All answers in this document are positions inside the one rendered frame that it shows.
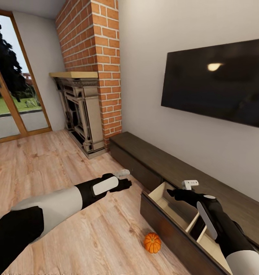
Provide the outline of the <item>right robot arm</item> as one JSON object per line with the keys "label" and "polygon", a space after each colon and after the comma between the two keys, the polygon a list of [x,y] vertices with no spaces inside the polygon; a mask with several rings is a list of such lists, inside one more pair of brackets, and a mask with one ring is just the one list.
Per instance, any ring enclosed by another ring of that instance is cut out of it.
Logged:
{"label": "right robot arm", "polygon": [[182,189],[167,189],[177,201],[185,201],[198,209],[214,241],[220,245],[233,275],[259,275],[259,254],[245,238],[242,228],[223,212],[216,197],[197,194],[191,186],[197,180],[185,180]]}

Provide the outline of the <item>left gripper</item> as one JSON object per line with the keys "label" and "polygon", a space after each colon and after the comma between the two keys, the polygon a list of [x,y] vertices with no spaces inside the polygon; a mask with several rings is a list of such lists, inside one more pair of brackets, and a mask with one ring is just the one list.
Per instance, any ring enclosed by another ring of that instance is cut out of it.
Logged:
{"label": "left gripper", "polygon": [[116,192],[119,192],[121,190],[125,190],[125,189],[128,189],[130,188],[130,186],[132,186],[132,182],[131,181],[128,181],[128,179],[123,179],[123,180],[119,180],[120,183],[121,183],[121,186],[120,186],[120,189],[117,190]]}

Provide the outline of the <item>pumpkin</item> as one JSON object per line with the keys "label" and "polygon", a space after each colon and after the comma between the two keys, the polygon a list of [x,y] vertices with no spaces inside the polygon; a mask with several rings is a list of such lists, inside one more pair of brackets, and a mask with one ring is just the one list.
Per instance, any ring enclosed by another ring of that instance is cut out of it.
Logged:
{"label": "pumpkin", "polygon": [[151,254],[155,253],[157,254],[158,251],[161,249],[161,240],[158,234],[152,232],[148,233],[148,235],[145,236],[144,240],[144,246],[147,251],[149,251]]}

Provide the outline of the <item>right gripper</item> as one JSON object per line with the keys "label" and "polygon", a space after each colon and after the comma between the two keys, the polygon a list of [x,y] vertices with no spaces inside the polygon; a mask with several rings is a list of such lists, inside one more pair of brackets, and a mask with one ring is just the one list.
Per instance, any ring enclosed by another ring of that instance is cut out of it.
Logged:
{"label": "right gripper", "polygon": [[185,201],[189,204],[190,204],[190,202],[189,202],[190,194],[194,193],[193,188],[191,190],[183,190],[183,189],[170,190],[170,189],[167,189],[167,191],[171,197],[174,197],[175,200]]}

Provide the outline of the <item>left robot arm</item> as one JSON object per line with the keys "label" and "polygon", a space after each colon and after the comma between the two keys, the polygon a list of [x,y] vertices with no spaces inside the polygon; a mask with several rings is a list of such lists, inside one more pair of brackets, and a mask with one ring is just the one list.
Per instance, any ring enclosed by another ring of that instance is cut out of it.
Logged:
{"label": "left robot arm", "polygon": [[106,196],[132,186],[127,170],[104,174],[58,191],[26,198],[14,204],[10,212],[0,217],[0,275],[30,244],[42,239],[80,210]]}

